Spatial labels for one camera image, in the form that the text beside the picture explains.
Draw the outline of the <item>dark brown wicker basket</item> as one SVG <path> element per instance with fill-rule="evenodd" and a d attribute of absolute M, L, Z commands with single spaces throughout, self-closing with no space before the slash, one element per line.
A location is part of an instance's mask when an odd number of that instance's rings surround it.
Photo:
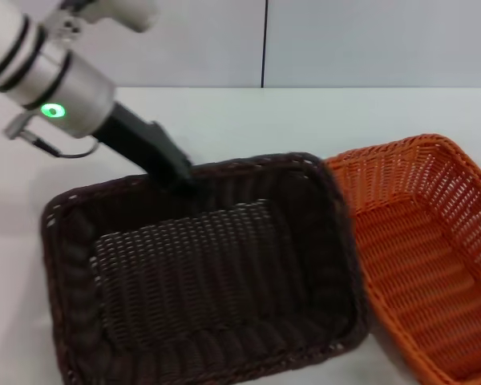
<path fill-rule="evenodd" d="M 232 385 L 368 335 L 349 210 L 322 160 L 254 156 L 193 174 L 193 199 L 128 176 L 46 205 L 63 385 Z"/>

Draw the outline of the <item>orange wicker basket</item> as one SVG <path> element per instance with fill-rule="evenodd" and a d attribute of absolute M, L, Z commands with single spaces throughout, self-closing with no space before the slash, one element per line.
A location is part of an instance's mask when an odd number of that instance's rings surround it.
<path fill-rule="evenodd" d="M 481 385 L 481 169 L 413 136 L 326 161 L 354 217 L 368 298 L 421 385 Z"/>

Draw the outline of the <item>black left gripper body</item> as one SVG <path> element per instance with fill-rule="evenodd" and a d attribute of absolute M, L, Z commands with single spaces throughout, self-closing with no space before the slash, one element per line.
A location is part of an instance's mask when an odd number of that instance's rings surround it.
<path fill-rule="evenodd" d="M 157 150 L 149 124 L 121 103 L 114 103 L 111 114 L 93 136 L 113 151 L 141 167 L 148 175 L 156 174 Z"/>

